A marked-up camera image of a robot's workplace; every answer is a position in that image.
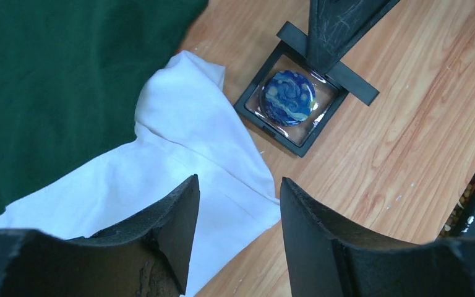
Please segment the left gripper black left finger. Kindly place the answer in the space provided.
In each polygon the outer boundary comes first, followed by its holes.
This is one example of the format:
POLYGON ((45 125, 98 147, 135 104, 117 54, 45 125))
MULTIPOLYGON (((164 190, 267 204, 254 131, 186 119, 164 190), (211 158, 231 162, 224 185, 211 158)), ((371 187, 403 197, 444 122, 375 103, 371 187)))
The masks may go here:
POLYGON ((0 229, 0 296, 180 296, 199 213, 197 175, 89 238, 0 229))

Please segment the black square display case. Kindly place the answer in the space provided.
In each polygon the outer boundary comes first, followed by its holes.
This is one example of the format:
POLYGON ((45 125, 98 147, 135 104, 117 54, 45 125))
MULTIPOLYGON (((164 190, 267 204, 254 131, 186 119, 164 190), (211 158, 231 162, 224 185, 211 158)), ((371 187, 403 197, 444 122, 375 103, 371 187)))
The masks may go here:
POLYGON ((279 43, 234 109, 303 157, 349 94, 369 106, 379 91, 342 62, 328 74, 308 66, 307 35, 291 22, 285 22, 277 37, 279 43))

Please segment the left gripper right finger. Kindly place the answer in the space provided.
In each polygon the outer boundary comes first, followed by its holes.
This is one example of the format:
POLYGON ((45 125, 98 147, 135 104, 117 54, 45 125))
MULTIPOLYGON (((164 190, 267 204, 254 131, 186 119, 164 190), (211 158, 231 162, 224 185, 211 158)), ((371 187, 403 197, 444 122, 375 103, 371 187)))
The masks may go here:
POLYGON ((280 209, 293 296, 475 296, 475 239, 391 238, 289 178, 281 183, 280 209))

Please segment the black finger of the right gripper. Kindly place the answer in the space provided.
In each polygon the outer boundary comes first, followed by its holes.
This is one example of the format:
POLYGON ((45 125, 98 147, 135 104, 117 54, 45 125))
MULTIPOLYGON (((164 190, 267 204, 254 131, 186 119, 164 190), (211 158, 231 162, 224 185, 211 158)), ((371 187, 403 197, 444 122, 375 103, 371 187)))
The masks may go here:
POLYGON ((306 59, 319 74, 330 69, 399 0, 311 0, 306 59))

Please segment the round dark brooch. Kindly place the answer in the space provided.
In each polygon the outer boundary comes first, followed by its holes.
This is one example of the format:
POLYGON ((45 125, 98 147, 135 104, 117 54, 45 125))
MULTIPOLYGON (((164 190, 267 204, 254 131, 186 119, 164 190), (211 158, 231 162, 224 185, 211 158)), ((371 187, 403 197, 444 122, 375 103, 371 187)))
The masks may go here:
POLYGON ((263 86, 260 108, 279 126, 297 126, 317 108, 315 88, 300 72, 278 71, 263 86))

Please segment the white green garment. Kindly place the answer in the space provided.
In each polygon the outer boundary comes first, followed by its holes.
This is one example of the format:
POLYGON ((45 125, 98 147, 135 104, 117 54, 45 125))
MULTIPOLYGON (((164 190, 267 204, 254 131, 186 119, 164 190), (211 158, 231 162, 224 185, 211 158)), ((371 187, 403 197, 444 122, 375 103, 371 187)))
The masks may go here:
POLYGON ((196 174, 194 296, 279 222, 225 68, 179 50, 207 6, 0 1, 0 228, 89 237, 196 174))

